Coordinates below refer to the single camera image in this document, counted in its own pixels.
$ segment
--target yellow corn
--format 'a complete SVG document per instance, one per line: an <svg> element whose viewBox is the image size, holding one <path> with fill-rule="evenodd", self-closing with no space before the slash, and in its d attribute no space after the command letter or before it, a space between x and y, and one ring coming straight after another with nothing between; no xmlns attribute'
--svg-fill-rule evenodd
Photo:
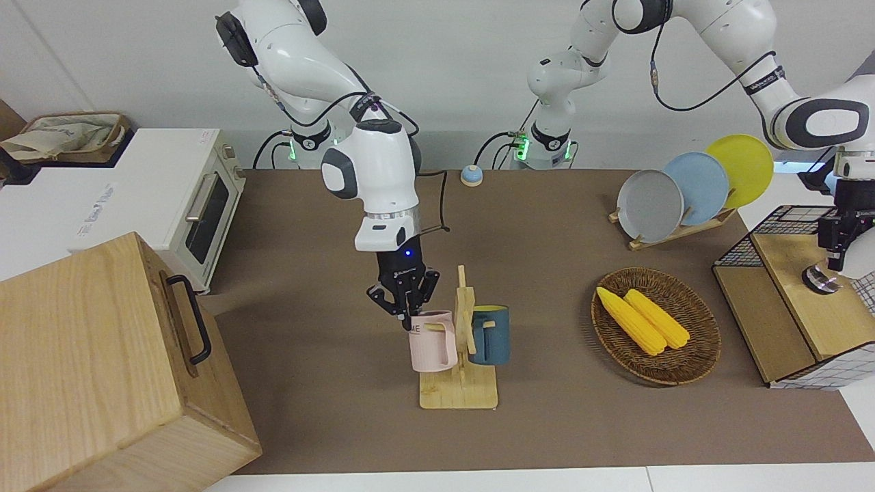
<svg viewBox="0 0 875 492"><path fill-rule="evenodd" d="M665 351L666 341L650 324L650 321L647 321L617 294L603 287L598 287L596 292L608 314L641 347L641 350L644 350L648 355L659 355Z"/></svg>
<svg viewBox="0 0 875 492"><path fill-rule="evenodd" d="M690 341L690 332L641 292L631 289L623 299L650 321L656 331L665 338L669 347L681 348Z"/></svg>

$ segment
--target pink mug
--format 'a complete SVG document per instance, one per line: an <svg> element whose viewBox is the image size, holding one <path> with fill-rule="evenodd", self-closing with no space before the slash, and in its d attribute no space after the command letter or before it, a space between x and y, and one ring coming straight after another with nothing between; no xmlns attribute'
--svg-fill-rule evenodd
<svg viewBox="0 0 875 492"><path fill-rule="evenodd" d="M451 369L459 362L452 311L428 311L413 316L412 322L409 339L413 370L438 372Z"/></svg>

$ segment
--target brown tabletop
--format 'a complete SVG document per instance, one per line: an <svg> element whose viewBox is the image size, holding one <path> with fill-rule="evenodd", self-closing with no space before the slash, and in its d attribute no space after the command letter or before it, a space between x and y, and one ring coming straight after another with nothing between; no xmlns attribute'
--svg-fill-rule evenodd
<svg viewBox="0 0 875 492"><path fill-rule="evenodd" d="M264 456L243 474L341 473L875 459L838 392L769 390L711 274L745 233L738 217L632 252L606 219L624 171L451 172L451 233L423 237L442 273L429 308L452 309L456 265L481 304L511 309L513 356L494 411L425 411L407 337L365 295L373 253L353 238L361 203L318 172L249 172L203 298L217 315ZM421 178L423 226L438 221L440 178ZM623 373L592 335L605 274L647 266L677 276L723 337L703 380L653 388Z"/></svg>

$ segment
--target dark teal mug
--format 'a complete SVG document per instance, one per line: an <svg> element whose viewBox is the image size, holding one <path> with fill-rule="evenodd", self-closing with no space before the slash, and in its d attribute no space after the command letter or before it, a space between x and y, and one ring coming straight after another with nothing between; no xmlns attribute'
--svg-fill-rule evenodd
<svg viewBox="0 0 875 492"><path fill-rule="evenodd" d="M507 306L475 306L471 327L477 353L469 355L469 361L487 366L510 361L510 311Z"/></svg>

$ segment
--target yellow plate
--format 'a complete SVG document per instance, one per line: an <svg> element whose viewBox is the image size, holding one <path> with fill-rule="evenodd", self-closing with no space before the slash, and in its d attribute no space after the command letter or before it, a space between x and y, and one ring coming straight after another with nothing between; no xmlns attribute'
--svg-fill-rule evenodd
<svg viewBox="0 0 875 492"><path fill-rule="evenodd" d="M731 191L726 208L743 207L758 199L772 182L772 152L756 137L729 135L718 139L705 151L720 161L729 177Z"/></svg>

